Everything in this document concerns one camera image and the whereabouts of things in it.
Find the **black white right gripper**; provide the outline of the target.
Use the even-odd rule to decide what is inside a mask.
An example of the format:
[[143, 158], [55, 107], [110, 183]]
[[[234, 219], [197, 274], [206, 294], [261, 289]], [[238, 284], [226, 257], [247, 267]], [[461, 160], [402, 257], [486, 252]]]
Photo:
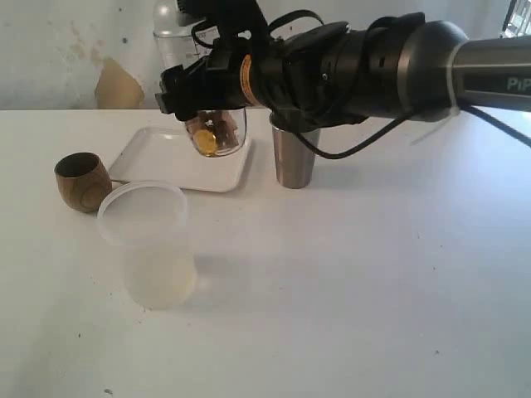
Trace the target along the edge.
[[210, 52], [188, 67], [161, 74], [161, 91], [155, 95], [161, 112], [188, 121], [203, 110], [262, 106], [252, 67], [272, 38], [258, 3], [179, 1], [178, 10], [198, 20], [192, 38]]

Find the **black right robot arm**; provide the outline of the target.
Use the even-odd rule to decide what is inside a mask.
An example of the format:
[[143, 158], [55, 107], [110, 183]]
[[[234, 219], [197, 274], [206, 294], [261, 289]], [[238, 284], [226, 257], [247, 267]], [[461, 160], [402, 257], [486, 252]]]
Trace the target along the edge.
[[188, 1], [219, 36], [210, 53], [161, 76], [165, 114], [188, 121], [204, 110], [269, 109], [284, 129], [358, 124], [370, 117], [434, 120], [456, 106], [530, 109], [530, 40], [470, 40], [421, 12], [382, 17], [355, 31], [321, 24], [274, 38], [254, 1]]

